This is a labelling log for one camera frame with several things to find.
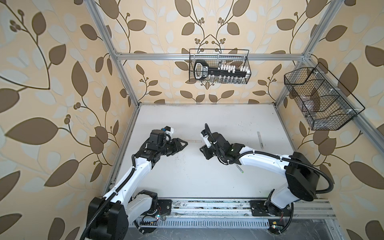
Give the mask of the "white marker pink tip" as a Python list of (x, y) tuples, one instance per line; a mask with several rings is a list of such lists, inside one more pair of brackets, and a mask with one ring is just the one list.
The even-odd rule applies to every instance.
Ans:
[(260, 132), (257, 132), (257, 134), (258, 134), (258, 139), (259, 139), (259, 143), (260, 143), (261, 149), (264, 149), (265, 145), (264, 145), (264, 142), (263, 142), (263, 139), (262, 139), (262, 135), (261, 135)]

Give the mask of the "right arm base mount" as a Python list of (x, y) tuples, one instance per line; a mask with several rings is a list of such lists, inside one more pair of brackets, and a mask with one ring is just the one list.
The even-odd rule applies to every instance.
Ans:
[(266, 203), (266, 200), (251, 200), (251, 214), (253, 217), (290, 217), (292, 214), (292, 205), (288, 204), (285, 208), (280, 209), (272, 203)]

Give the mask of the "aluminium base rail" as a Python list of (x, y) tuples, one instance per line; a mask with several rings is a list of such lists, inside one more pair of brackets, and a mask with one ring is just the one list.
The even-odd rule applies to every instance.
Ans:
[[(170, 218), (251, 218), (250, 201), (261, 198), (169, 198), (173, 201)], [(297, 219), (328, 220), (336, 214), (329, 201), (316, 199), (312, 202), (298, 201), (292, 206)]]

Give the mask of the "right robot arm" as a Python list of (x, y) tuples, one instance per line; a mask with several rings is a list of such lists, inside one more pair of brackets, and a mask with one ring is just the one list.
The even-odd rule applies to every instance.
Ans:
[(209, 127), (201, 131), (201, 137), (205, 144), (200, 152), (207, 160), (217, 157), (226, 166), (253, 166), (284, 178), (283, 185), (271, 190), (261, 208), (271, 216), (282, 212), (294, 202), (312, 202), (318, 194), (330, 193), (334, 189), (333, 180), (299, 152), (276, 155), (257, 151), (243, 144), (230, 144), (221, 134), (212, 133)]

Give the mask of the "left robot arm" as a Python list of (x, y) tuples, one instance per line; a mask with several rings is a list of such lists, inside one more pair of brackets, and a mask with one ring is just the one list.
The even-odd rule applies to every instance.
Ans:
[(125, 175), (103, 197), (90, 202), (82, 240), (123, 240), (137, 218), (158, 211), (157, 193), (144, 190), (135, 195), (134, 192), (162, 156), (173, 156), (188, 145), (184, 140), (172, 138), (172, 134), (173, 128), (168, 126), (152, 130), (131, 156), (132, 166)]

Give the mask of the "black white tool in basket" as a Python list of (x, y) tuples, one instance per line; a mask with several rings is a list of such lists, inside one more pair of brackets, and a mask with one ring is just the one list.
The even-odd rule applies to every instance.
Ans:
[(251, 76), (248, 66), (224, 65), (222, 63), (209, 64), (204, 60), (196, 60), (190, 74), (199, 81), (247, 81)]

